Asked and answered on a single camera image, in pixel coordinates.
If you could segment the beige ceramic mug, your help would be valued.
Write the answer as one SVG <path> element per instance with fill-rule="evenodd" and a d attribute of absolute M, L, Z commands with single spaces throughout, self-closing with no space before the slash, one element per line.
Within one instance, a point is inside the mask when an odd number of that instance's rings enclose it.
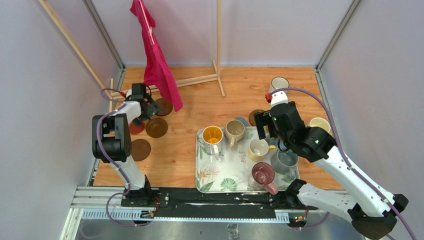
<path fill-rule="evenodd" d="M 232 150 L 237 143 L 245 138 L 246 126 L 240 120 L 233 119 L 226 123 L 223 133 L 225 139 L 229 142 L 229 149 Z"/>

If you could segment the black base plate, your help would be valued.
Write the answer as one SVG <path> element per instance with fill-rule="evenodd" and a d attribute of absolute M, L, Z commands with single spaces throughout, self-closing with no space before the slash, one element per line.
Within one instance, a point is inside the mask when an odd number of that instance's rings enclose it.
<path fill-rule="evenodd" d="M 307 208 L 285 191 L 269 193 L 201 193 L 196 188 L 153 188 L 150 199 L 129 193 L 122 198 L 122 207 L 154 208 L 158 199 L 158 216 L 212 219 L 273 219 L 276 211 Z"/>

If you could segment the ringed brown coaster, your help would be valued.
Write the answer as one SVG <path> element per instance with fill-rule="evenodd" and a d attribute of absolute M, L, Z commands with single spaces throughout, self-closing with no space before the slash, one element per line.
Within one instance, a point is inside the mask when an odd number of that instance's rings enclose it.
<path fill-rule="evenodd" d="M 171 102 L 166 101 L 164 98 L 159 98 L 155 102 L 160 108 L 160 110 L 155 114 L 156 116 L 164 117 L 172 112 L 173 104 Z"/>

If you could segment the wooden drying rack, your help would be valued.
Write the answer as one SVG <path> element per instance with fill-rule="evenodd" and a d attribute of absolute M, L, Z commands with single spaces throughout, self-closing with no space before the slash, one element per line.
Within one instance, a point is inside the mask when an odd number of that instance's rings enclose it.
<path fill-rule="evenodd" d="M 50 16 L 51 20 L 55 23 L 55 25 L 60 30 L 62 35 L 65 37 L 65 39 L 70 44 L 70 46 L 73 48 L 73 50 L 78 55 L 80 60 L 83 62 L 83 64 L 87 68 L 87 70 L 91 73 L 92 77 L 97 82 L 99 88 L 104 89 L 105 85 L 102 82 L 102 80 L 100 79 L 100 77 L 98 76 L 96 70 L 93 68 L 90 61 L 86 58 L 84 52 L 80 49 L 80 47 L 78 46 L 78 43 L 75 41 L 72 34 L 69 32 L 69 30 L 63 24 L 62 20 L 57 15 L 54 8 L 46 0 L 40 0 L 39 3 L 44 8 L 44 10 L 47 12 L 47 14 Z M 154 40 L 153 27 L 150 25 L 150 23 L 147 19 L 146 10 L 143 7 L 143 4 L 142 4 L 141 1 L 139 1 L 139 5 L 140 5 L 140 8 L 141 8 L 142 13 L 143 13 L 146 28 L 148 29 L 147 32 L 148 32 L 148 35 L 149 35 L 149 41 L 153 45 L 153 48 L 157 50 L 158 44 L 156 44 L 156 42 Z M 217 81 L 219 83 L 221 95 L 222 95 L 222 97 L 225 97 L 226 94 L 224 92 L 224 88 L 223 88 L 222 80 L 221 80 L 221 73 L 220 73 L 220 71 L 221 71 L 221 1 L 220 0 L 218 0 L 216 2 L 216 8 L 217 8 L 217 12 L 216 12 L 216 21 L 217 21 L 217 23 L 216 23 L 216 51 L 217 51 L 216 57 L 217 57 L 217 60 L 212 61 L 215 73 L 209 74 L 209 75 L 203 75 L 203 76 L 198 76 L 198 77 L 182 79 L 182 80 L 177 80 L 175 82 L 175 84 L 178 87 L 184 87 L 184 86 L 189 86 L 189 85 L 195 85 L 195 84 Z"/>

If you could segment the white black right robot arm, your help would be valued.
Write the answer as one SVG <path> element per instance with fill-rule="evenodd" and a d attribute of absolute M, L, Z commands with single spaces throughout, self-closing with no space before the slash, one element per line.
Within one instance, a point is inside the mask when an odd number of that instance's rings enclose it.
<path fill-rule="evenodd" d="M 394 229 L 408 199 L 372 181 L 342 155 L 335 138 L 324 129 L 305 126 L 294 101 L 257 112 L 254 119 L 260 139 L 265 138 L 267 126 L 271 137 L 279 138 L 288 150 L 329 173 L 348 192 L 341 195 L 295 179 L 285 195 L 290 208 L 305 205 L 324 210 L 351 223 L 357 232 L 371 240 L 379 240 Z"/>

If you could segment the red coaster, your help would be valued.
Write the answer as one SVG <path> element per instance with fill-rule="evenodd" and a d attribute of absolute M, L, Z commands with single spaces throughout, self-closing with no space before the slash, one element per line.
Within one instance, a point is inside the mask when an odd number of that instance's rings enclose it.
<path fill-rule="evenodd" d="M 146 124 L 144 122 L 141 125 L 137 126 L 133 121 L 129 124 L 129 132 L 131 135 L 138 135 L 143 132 L 146 128 Z"/>

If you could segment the cream white mug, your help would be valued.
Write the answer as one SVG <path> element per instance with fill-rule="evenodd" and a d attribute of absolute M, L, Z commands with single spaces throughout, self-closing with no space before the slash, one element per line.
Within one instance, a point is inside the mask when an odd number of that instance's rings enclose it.
<path fill-rule="evenodd" d="M 325 130 L 327 133 L 331 132 L 331 125 L 330 123 L 321 117 L 314 117 L 309 122 L 310 127 L 319 127 L 323 130 Z"/>

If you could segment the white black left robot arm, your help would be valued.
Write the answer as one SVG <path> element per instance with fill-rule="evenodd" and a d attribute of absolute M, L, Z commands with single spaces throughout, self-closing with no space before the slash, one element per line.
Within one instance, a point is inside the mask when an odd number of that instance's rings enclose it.
<path fill-rule="evenodd" d="M 92 118 L 92 153 L 110 165 L 124 181 L 123 203 L 149 206 L 153 199 L 151 184 L 132 157 L 130 123 L 140 125 L 159 111 L 150 87 L 134 83 L 120 107 Z"/>

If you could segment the pink ceramic mug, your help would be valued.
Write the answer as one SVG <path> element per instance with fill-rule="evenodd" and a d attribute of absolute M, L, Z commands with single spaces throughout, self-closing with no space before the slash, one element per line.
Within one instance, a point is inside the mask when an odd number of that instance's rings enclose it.
<path fill-rule="evenodd" d="M 273 183 L 275 171 L 272 166 L 266 162 L 256 163 L 249 176 L 249 184 L 254 190 L 266 190 L 271 195 L 278 193 L 277 186 Z"/>

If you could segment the grey ceramic mug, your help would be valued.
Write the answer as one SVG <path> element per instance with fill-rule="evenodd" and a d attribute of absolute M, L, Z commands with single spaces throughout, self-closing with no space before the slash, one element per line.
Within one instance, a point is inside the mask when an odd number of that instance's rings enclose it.
<path fill-rule="evenodd" d="M 274 171 L 281 175 L 295 174 L 298 162 L 299 156 L 291 150 L 278 150 L 270 159 L 270 165 L 272 166 Z"/>

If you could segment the floral white serving tray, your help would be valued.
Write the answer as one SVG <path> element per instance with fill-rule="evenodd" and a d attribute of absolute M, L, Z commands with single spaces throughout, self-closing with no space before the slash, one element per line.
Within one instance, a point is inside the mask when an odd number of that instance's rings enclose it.
<path fill-rule="evenodd" d="M 223 138 L 218 146 L 220 157 L 215 156 L 209 144 L 203 140 L 203 129 L 196 134 L 195 142 L 195 186 L 205 194 L 245 193 L 263 190 L 254 189 L 248 182 L 252 167 L 256 164 L 248 156 L 251 140 L 258 138 L 254 126 L 245 129 L 245 138 L 230 149 L 230 143 Z"/>

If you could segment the blue coaster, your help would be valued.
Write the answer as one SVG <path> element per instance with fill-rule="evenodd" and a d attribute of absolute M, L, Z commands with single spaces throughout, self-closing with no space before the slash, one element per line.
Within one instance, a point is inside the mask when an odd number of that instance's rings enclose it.
<path fill-rule="evenodd" d="M 245 127 L 249 126 L 248 121 L 244 117 L 238 116 L 238 117 L 235 118 L 235 120 L 242 122 Z"/>

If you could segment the plain dark brown coaster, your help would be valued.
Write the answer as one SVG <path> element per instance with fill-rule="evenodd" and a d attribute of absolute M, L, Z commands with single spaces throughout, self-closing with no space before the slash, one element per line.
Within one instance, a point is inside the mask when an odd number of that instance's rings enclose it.
<path fill-rule="evenodd" d="M 151 153 L 151 145 L 145 139 L 136 139 L 132 143 L 131 155 L 135 162 L 145 160 Z"/>

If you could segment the amber brown coaster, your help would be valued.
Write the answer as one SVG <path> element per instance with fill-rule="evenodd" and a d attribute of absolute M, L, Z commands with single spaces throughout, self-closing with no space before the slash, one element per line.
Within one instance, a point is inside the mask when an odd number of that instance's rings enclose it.
<path fill-rule="evenodd" d="M 146 124 L 145 131 L 151 138 L 163 137 L 168 131 L 168 123 L 162 118 L 153 118 Z"/>

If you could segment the white enamel mug black rim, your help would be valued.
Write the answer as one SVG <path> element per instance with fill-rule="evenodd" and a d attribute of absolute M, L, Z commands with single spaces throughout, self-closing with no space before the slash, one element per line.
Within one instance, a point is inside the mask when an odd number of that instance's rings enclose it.
<path fill-rule="evenodd" d="M 277 76 L 271 80 L 268 92 L 272 93 L 275 90 L 282 89 L 282 88 L 289 88 L 289 87 L 290 87 L 290 83 L 286 78 Z"/>

